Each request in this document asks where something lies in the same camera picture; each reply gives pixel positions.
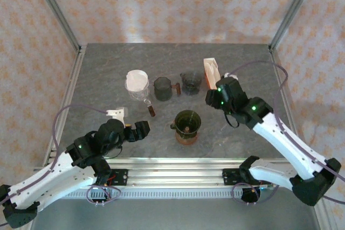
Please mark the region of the white paper coffee filter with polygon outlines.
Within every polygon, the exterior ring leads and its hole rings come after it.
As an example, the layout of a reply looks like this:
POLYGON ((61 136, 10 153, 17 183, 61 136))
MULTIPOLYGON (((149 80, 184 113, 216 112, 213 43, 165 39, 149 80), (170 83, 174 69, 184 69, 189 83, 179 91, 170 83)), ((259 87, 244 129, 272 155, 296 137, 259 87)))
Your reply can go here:
POLYGON ((129 71, 126 75, 125 86, 128 91, 139 92, 145 90, 148 83, 148 75, 142 70, 135 69, 129 71))

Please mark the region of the orange transparent dripper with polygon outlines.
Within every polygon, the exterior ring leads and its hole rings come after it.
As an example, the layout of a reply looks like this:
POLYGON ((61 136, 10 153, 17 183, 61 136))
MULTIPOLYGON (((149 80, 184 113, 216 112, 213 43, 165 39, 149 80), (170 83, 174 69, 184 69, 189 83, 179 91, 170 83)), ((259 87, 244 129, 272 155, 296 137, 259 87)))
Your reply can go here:
POLYGON ((192 145, 198 139, 198 132, 194 133, 179 133, 178 131, 175 132, 175 137, 178 143, 182 145, 192 145))

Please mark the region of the white orange filter box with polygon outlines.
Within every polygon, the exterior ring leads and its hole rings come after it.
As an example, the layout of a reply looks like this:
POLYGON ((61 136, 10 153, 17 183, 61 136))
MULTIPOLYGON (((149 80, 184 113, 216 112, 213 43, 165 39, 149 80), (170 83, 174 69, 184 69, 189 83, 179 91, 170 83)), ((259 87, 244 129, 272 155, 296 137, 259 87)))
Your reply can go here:
POLYGON ((209 89, 217 89, 216 83, 220 80, 218 64, 215 58, 203 59, 204 74, 209 89))

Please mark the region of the aluminium frame post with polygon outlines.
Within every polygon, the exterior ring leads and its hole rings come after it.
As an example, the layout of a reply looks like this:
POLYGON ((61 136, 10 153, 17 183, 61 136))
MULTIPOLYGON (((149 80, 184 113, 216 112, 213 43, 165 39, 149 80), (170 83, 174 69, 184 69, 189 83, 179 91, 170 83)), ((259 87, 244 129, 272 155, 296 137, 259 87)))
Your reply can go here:
POLYGON ((45 0, 49 8, 51 9, 52 13, 54 14, 55 18, 57 19, 60 27, 64 31, 68 41, 72 45, 73 49, 76 52, 79 52, 81 49, 81 45, 78 43, 78 40, 73 33, 70 25, 68 24, 68 21, 66 17, 64 16, 58 2, 56 0, 45 0))
POLYGON ((300 7, 302 6, 304 0, 292 0, 287 12, 280 23, 271 43, 268 45, 268 49, 271 53, 278 47, 281 39, 283 38, 284 34, 286 33, 287 29, 289 28, 291 22, 293 21, 295 15, 299 11, 300 7))

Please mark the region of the clear glass dripper wooden handle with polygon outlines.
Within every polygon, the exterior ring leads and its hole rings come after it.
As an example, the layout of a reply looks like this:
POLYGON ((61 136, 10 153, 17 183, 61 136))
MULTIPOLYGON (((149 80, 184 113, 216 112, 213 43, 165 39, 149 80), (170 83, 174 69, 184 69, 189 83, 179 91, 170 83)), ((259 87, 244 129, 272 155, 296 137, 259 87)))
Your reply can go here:
POLYGON ((148 83, 147 88, 145 90, 142 90, 139 92, 131 92, 131 91, 127 90, 127 92, 132 99, 144 102, 148 108, 148 111, 149 111, 151 117, 155 117, 156 113, 154 111, 153 105, 152 105, 151 100, 149 98, 149 83, 148 83))

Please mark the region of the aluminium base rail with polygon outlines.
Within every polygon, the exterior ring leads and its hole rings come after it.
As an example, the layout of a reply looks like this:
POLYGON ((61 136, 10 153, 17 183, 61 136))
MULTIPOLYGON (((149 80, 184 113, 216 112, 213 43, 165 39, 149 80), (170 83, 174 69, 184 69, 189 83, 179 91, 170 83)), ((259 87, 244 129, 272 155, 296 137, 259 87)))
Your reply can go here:
POLYGON ((62 154, 25 181, 43 193, 61 186, 71 192, 91 184, 107 185, 112 169, 128 169, 127 188, 172 189, 224 186, 222 170, 240 168, 243 159, 230 158, 115 158, 80 168, 62 154))

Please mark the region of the dark green dripper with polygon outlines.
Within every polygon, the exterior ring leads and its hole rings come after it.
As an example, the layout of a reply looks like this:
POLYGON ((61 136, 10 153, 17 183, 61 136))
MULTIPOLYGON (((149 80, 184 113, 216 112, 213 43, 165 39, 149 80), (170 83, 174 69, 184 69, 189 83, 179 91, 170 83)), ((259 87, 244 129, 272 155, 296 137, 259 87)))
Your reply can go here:
POLYGON ((193 110, 183 110, 179 112, 170 125, 170 129, 187 136, 196 134, 200 127, 201 118, 193 110))

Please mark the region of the grey faceted dripper wooden handle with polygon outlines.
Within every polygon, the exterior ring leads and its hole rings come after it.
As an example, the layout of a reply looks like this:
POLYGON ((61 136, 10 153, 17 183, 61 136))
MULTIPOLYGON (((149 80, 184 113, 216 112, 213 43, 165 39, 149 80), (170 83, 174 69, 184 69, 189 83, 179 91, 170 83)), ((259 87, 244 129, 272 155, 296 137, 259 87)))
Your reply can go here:
POLYGON ((154 95, 159 101, 170 100, 173 95, 173 89, 176 90, 178 96, 181 95, 179 83, 173 85, 171 80, 166 77, 159 77, 154 81, 154 95))

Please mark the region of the aluminium side rail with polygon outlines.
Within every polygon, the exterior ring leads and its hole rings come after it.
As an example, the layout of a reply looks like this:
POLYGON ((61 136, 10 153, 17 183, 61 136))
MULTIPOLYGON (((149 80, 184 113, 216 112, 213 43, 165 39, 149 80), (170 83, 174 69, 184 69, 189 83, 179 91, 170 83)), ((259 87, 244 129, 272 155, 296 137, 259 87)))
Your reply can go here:
MULTIPOLYGON (((82 61, 84 59, 86 48, 87 48, 86 45, 82 45, 75 58, 74 64, 70 72, 70 77, 68 79, 68 84, 65 90, 64 98, 63 98, 60 108, 63 108, 64 106, 69 105, 72 102, 73 93, 74 93, 79 72, 81 69, 82 61)), ((67 115, 68 115, 68 109, 65 109, 58 116, 58 119, 56 122, 56 139, 58 143, 60 142, 60 139, 64 130, 67 115)), ((47 151, 46 151, 44 165, 50 163, 50 160, 55 156, 55 153, 56 153, 56 148, 54 145, 53 138, 51 137, 47 151)))
POLYGON ((284 120, 284 122, 288 121, 288 124, 286 125, 289 126, 290 130, 296 136, 300 137, 298 124, 294 118, 293 100, 288 86, 288 71, 281 64, 277 51, 271 51, 270 55, 271 61, 274 63, 273 68, 278 81, 278 90, 274 94, 273 98, 274 112, 281 119, 286 119, 284 120))

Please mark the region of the aluminium lower frame rail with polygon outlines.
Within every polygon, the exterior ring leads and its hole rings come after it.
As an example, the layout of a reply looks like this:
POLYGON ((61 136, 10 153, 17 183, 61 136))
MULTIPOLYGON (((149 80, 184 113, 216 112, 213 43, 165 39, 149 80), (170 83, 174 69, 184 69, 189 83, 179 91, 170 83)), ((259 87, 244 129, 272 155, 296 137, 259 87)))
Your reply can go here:
POLYGON ((337 230, 335 221, 324 203, 315 205, 314 209, 320 230, 337 230))

